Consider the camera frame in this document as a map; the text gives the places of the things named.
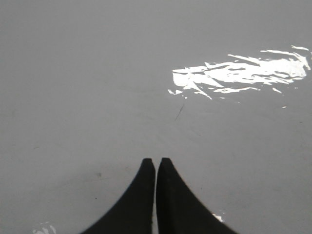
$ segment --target concrete floor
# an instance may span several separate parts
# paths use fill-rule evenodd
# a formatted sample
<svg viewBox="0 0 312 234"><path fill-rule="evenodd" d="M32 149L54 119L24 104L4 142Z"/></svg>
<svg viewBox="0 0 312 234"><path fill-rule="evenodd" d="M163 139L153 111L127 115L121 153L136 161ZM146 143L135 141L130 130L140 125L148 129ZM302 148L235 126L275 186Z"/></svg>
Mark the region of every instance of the concrete floor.
<svg viewBox="0 0 312 234"><path fill-rule="evenodd" d="M156 167L170 157L239 233L312 233L311 71L261 90L207 89L212 100L168 92L173 69L311 50L311 10L310 0L0 1L0 233L82 232L144 157Z"/></svg>

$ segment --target gray floor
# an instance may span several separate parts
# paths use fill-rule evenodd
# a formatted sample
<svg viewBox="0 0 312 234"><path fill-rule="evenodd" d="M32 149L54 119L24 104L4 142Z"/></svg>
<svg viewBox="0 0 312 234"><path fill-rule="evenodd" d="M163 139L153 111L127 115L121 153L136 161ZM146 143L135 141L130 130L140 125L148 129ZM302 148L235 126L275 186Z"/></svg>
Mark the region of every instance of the gray floor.
<svg viewBox="0 0 312 234"><path fill-rule="evenodd" d="M312 233L310 71L275 84L282 94L168 92L173 69L311 50L311 10L310 0L1 0L0 233L78 234L144 157L156 167L170 157L239 233Z"/></svg>

